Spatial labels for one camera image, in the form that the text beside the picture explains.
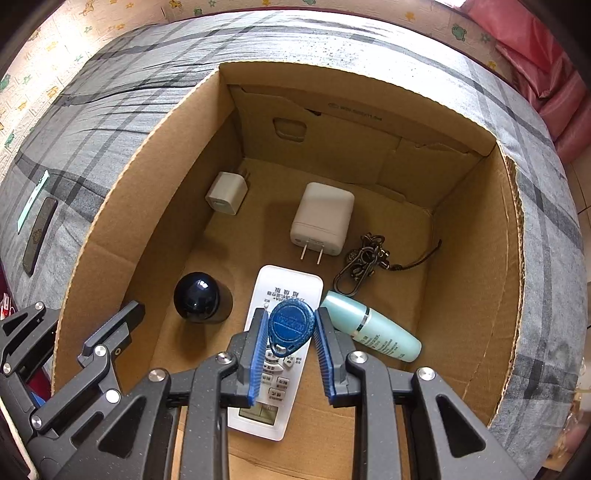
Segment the bottle cap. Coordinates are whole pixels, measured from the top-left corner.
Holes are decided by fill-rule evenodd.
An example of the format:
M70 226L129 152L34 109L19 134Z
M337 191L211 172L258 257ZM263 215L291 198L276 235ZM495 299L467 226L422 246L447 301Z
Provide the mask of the bottle cap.
M369 314L369 307L330 290L320 306L329 311L335 328L347 335L353 335Z
M314 332L314 311L299 299L283 300L269 316L269 341L278 357L291 355L302 347Z

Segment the green cartoon animal on wallpaper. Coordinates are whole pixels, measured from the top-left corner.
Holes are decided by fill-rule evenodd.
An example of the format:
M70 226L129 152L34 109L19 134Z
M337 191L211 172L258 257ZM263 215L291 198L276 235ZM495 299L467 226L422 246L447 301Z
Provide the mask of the green cartoon animal on wallpaper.
M466 41L467 33L468 31L460 27L457 23L452 27L452 35L456 37L457 40Z

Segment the blue key fob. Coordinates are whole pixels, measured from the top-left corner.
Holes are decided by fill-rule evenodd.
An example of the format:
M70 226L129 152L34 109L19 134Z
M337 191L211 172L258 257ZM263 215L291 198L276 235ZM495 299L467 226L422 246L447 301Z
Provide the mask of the blue key fob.
M271 350L280 358L302 347L314 333L316 318L310 306L299 299L278 303L269 317Z

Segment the black cord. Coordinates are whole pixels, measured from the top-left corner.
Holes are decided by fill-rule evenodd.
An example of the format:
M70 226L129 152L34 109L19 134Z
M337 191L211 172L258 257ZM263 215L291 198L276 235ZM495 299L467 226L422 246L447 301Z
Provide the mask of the black cord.
M409 265L391 265L388 261L390 252L383 247L386 241L383 235L372 235L366 233L361 237L361 247L351 250L345 255L345 267L341 270L333 280L333 290L345 297L353 297L359 291L363 281L374 274L375 266L383 268L384 270L402 271L410 268L418 267L423 262L426 262L431 255L433 255L441 247L441 240L438 241L437 246L433 248L427 255L420 260ZM351 270L351 277L355 281L355 288L345 293L339 288L339 281L347 270Z

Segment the pink curtain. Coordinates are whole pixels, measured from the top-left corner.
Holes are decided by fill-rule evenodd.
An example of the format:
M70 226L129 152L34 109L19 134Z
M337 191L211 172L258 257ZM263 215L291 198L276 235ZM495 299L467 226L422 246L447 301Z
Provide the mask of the pink curtain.
M591 143L591 95L550 31L518 0L467 0L461 10L498 40L562 163L575 160Z

